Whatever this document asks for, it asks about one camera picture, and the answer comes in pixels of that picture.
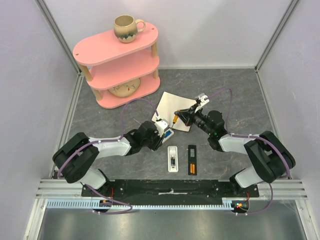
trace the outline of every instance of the white wall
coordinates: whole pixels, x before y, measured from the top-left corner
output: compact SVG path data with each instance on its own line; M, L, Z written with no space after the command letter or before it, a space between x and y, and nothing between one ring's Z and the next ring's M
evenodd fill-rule
M260 71L279 135L320 224L320 2L302 0Z
M71 49L129 14L159 30L162 67L255 66L290 0L46 0Z
M0 10L0 239L23 238L77 74L33 0Z

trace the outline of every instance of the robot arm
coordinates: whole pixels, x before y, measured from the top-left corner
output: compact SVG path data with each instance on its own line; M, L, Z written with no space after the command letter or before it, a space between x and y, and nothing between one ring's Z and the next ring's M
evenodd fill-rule
M61 173L70 184L82 182L94 189L99 189L108 179L101 171L91 167L96 159L110 156L129 156L138 153L142 147L156 151L173 134L174 132L169 128L169 123L165 119L159 119L155 123L145 121L138 129L129 131L122 138L120 136L93 138L79 132L60 148L52 159L60 169L76 150L88 144L71 159Z
M212 149L219 152L236 152L249 156L252 166L243 169L230 178L235 191L262 181L272 183L286 173L284 163L278 154L262 140L229 135L224 127L225 121L221 112L212 110L207 115L202 114L203 106L208 102L208 97L201 94L196 98L196 104L188 109L176 111L174 114L186 126L195 124L207 133L209 135L207 140ZM150 150L156 151L173 134L174 132L169 127L168 121L164 119L158 119L155 123L145 121L138 129L129 131L122 138L99 139L87 137L83 132L79 132L54 154L53 161L61 169L75 151L86 145L87 147L65 164L61 173L68 183L82 182L94 189L100 189L109 180L103 172L91 168L95 159L109 156L129 156L138 153L142 147L148 147ZM293 156L272 132L265 131L255 136L272 143L290 169L296 165Z
M202 93L196 98L196 104L188 109L176 111L174 114L186 126L195 124L206 132L209 135L207 140L214 150L241 153L249 156L252 166L243 169L230 178L230 181L235 184L237 189L244 189L259 182L272 183L286 173L284 163L278 154L262 140L236 137L228 134L221 112L212 110L207 115L202 114L202 107L208 102L208 97ZM296 165L293 156L272 132L265 131L255 136L272 143L279 150L290 169Z

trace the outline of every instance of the pink shelf tier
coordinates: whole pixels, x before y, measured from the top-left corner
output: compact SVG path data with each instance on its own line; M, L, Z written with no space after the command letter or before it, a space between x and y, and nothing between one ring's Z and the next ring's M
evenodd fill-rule
M160 78L154 78L154 75L148 74L140 77L141 83L139 88L130 96L118 97L110 93L108 90L101 92L103 95L101 100L97 100L98 104L105 109L114 109L126 104L132 99L141 98L148 94L154 93L160 86Z
M90 69L92 81L87 83L93 89L107 90L133 79L152 73L159 65L159 57L152 57L150 49L93 66Z
M136 39L130 43L120 42L114 30L89 36L75 45L73 57L81 65L97 66L150 47L157 41L158 30L151 23L145 24L145 30L138 32Z

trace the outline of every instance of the wooden shelf post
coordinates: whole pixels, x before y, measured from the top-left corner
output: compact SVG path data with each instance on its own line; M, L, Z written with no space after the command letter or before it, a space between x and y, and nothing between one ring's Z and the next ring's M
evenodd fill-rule
M157 68L156 70L154 70L154 72L153 72L153 77L154 77L155 79L157 79L157 78L159 77L159 70L158 70L158 68Z
M102 95L101 95L101 93L99 92L99 90L96 90L96 89L93 89L93 88L91 88L91 90L92 90L93 94L95 95L95 99L96 99L97 101L100 101L100 100L102 99Z
M91 82L92 81L92 76L91 76L91 73L89 72L89 69L86 66L83 66L81 64L79 64L79 67L80 67L81 71L83 72L86 80Z
M157 43L156 42L151 46L151 54L152 54L153 58L158 56L158 50L157 50Z
M88 69L86 66L83 66L83 65L81 65L81 64L79 64L79 67L80 67L81 71L83 72L83 74L84 74L84 76L85 76L85 79L86 79L88 82L91 82L93 78L92 78L91 73L89 72L89 69ZM94 89L94 88L92 88L92 87L90 87L90 88L91 88L91 90L92 90L95 98L96 98L98 101L100 101L100 100L102 99L101 93L100 93L98 90L96 90L96 89Z

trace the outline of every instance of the mug handle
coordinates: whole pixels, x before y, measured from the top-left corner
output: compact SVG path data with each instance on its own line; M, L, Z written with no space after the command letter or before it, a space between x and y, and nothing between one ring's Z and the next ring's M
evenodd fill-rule
M142 32L143 30L146 29L146 23L145 21L143 21L142 19L137 19L135 20L135 23L138 24L138 23L143 23L143 27L142 28L138 28L138 32Z

